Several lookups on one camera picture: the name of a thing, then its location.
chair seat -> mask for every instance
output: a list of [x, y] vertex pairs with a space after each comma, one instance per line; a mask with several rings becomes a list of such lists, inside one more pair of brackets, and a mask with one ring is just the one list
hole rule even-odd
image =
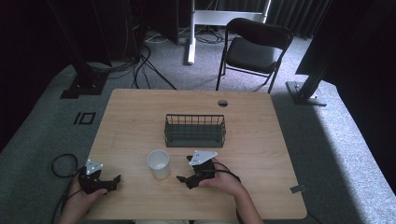
[[276, 68], [278, 51], [279, 49], [256, 45], [242, 37], [236, 37], [228, 49], [226, 63], [230, 66], [269, 74]]

desk leg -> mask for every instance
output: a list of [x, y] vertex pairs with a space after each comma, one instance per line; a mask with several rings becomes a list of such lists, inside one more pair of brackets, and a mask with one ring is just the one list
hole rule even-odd
[[191, 0], [191, 35], [189, 47], [189, 64], [194, 64], [195, 61], [195, 0]]

wooden table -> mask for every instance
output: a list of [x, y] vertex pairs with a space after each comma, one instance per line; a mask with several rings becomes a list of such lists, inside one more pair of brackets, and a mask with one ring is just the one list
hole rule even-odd
[[[218, 105], [226, 100], [228, 106]], [[166, 114], [224, 115], [223, 147], [166, 147]], [[170, 154], [171, 174], [154, 179], [147, 156]], [[194, 150], [216, 157], [239, 175], [262, 218], [304, 218], [306, 209], [271, 97], [261, 92], [114, 90], [89, 158], [104, 164], [102, 180], [121, 175], [116, 191], [96, 203], [88, 219], [235, 219], [233, 197], [210, 188], [188, 189], [177, 175], [193, 171]]]

white paper cup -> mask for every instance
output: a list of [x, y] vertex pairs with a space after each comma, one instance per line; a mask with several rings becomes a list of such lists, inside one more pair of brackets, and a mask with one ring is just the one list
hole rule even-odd
[[164, 150], [157, 149], [148, 155], [148, 167], [152, 175], [157, 179], [165, 179], [169, 176], [169, 155]]

wire basket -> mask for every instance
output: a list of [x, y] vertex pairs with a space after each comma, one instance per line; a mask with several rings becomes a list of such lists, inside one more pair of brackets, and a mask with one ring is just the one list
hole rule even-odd
[[225, 133], [223, 115], [166, 115], [167, 147], [222, 147]]

